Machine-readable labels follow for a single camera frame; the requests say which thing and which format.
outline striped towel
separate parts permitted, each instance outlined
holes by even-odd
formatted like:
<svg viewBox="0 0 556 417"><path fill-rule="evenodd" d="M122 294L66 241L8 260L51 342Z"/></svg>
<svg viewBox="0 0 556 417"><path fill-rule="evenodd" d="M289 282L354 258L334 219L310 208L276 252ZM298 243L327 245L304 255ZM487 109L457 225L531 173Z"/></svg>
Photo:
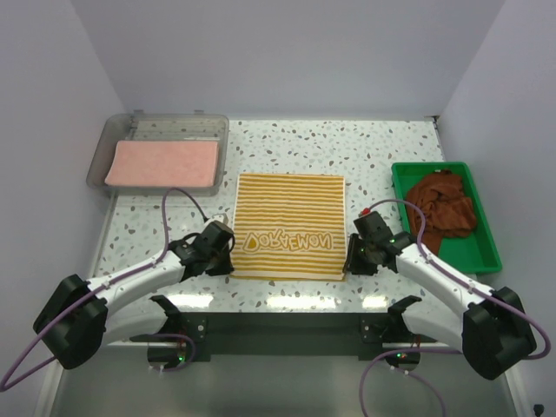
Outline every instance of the striped towel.
<svg viewBox="0 0 556 417"><path fill-rule="evenodd" d="M241 174L237 187L232 276L343 279L342 176Z"/></svg>

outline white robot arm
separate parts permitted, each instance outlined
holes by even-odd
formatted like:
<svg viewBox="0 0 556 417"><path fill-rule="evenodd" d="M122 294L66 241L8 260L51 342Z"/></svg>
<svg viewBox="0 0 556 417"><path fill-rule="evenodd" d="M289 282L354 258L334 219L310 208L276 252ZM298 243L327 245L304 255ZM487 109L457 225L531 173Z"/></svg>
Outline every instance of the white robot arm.
<svg viewBox="0 0 556 417"><path fill-rule="evenodd" d="M449 280L437 268L433 268L431 261L466 284L523 311L520 299L513 291L508 288L494 291L463 275L429 251L426 251L427 256L423 256L409 233L393 235L376 212L363 215L354 223L359 234L353 234L350 238L345 267L347 271L372 275L379 266L390 268L416 281L447 306L444 314L433 313L423 308L419 297L410 295L388 309L392 328L423 334L461 351L473 369L489 380L498 377L536 348L533 333L526 321ZM171 319L169 312L180 314L164 297L152 297L151 300L155 302L142 308L140 313L136 309L123 307L158 288L191 276L204 272L225 275L233 270L229 260L233 232L223 223L209 222L200 234L195 234L191 244L187 240L186 237L171 242L162 261L116 284L107 284L111 276L89 282L76 275L66 278L37 318L35 331L39 333L76 298L103 287L76 314L57 323L43 338L64 367L70 369L81 365L101 345L139 334L160 332ZM143 263L153 263L158 256L160 254Z"/></svg>

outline speckled table surface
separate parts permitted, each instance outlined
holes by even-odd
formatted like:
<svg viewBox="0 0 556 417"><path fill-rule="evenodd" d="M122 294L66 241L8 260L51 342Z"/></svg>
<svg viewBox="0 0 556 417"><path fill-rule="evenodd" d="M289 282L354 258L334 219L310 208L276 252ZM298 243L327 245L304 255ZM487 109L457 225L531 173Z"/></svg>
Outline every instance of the speckled table surface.
<svg viewBox="0 0 556 417"><path fill-rule="evenodd" d="M347 231L372 202L394 197L393 162L442 161L432 122L339 120L230 120L224 181L217 195L199 197L207 215L233 218L241 172L310 173L346 178ZM119 196L103 237L96 275L108 275L154 254L163 244L160 196ZM379 208L392 230L401 230L395 205ZM202 219L186 198L168 200L170 239L197 231ZM429 308L439 301L408 278L382 269L347 275L342 282L255 281L198 276L158 291L182 311L383 312L407 295ZM148 297L136 301L150 302Z"/></svg>

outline gray wall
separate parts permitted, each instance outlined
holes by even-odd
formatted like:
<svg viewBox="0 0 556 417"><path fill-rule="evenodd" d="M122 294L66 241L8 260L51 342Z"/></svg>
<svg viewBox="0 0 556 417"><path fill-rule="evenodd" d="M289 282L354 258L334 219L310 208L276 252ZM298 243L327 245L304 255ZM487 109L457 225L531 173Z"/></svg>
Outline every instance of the gray wall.
<svg viewBox="0 0 556 417"><path fill-rule="evenodd" d="M503 0L72 0L126 109L439 114Z"/></svg>
<svg viewBox="0 0 556 417"><path fill-rule="evenodd" d="M87 270L106 201L85 176L105 119L122 105L68 1L4 1L0 39L3 374L57 283ZM45 357L41 346L31 359ZM31 415L42 379L0 394L0 415Z"/></svg>
<svg viewBox="0 0 556 417"><path fill-rule="evenodd" d="M361 417L368 362L354 357L214 356L160 379L146 356L145 347L107 347L64 373L52 417ZM504 379L484 380L462 356L424 354L418 369L450 417L515 416ZM428 387L383 363L369 372L364 394L373 417L441 415Z"/></svg>
<svg viewBox="0 0 556 417"><path fill-rule="evenodd" d="M440 118L451 160L466 161L504 270L527 313L556 337L556 3L506 0ZM522 363L530 400L556 414L554 354Z"/></svg>

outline crumpled brown towel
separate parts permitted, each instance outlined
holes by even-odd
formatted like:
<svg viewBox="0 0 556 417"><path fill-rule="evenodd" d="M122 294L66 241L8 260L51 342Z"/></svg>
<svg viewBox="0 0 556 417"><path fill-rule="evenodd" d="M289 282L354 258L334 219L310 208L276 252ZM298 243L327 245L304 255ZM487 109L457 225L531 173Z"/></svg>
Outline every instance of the crumpled brown towel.
<svg viewBox="0 0 556 417"><path fill-rule="evenodd" d="M467 237L477 227L473 202L463 194L461 177L447 169L425 176L409 190L406 200L423 210L427 218L423 243L435 255L443 237ZM411 233L417 235L420 216L409 207L407 215Z"/></svg>

